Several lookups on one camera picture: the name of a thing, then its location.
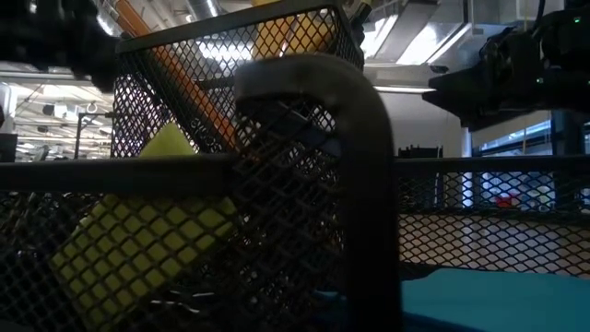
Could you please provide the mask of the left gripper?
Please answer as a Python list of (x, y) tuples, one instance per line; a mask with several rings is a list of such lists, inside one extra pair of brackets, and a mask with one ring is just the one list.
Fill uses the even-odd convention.
[(112, 92), (121, 39), (102, 28), (98, 14), (88, 0), (1, 0), (1, 60), (40, 71), (64, 67)]

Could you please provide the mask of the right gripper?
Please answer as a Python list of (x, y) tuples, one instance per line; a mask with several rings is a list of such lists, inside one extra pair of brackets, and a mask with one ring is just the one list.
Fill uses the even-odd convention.
[(434, 77), (421, 98), (479, 129), (531, 113), (550, 102), (553, 73), (537, 60), (480, 61)]

